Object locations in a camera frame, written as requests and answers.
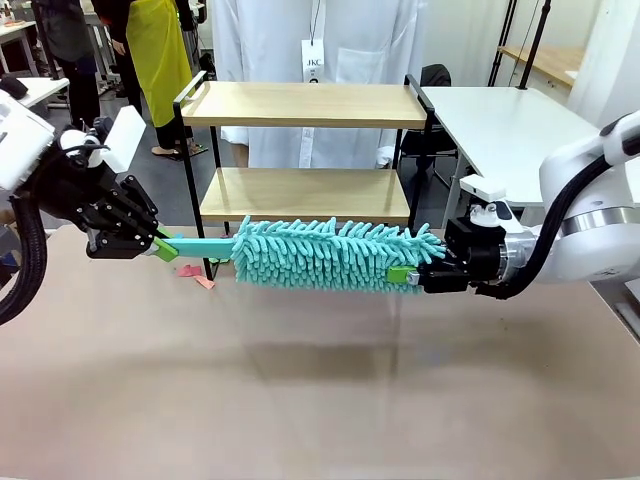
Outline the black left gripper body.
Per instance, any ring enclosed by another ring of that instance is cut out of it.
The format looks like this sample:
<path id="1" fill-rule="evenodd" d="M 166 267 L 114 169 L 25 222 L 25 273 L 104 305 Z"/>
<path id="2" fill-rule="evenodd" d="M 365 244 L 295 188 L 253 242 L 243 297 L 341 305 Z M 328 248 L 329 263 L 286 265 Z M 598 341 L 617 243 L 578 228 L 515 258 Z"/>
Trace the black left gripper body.
<path id="1" fill-rule="evenodd" d="M 116 174 L 101 161 L 89 165 L 94 153 L 108 147 L 48 147 L 29 177 L 29 239 L 44 236 L 41 210 L 67 220 L 80 230 L 96 230 L 131 241 L 133 228 L 116 217 L 111 195 L 117 191 Z"/>

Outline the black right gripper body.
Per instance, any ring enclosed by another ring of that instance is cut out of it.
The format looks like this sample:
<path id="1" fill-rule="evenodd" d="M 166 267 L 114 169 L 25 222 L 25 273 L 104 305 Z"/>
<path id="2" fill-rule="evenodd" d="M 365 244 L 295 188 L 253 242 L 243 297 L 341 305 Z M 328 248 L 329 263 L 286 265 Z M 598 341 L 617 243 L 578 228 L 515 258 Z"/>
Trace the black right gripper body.
<path id="1" fill-rule="evenodd" d="M 459 217 L 447 221 L 444 241 L 473 280 L 492 281 L 498 278 L 505 236 L 501 226 L 478 226 Z"/>

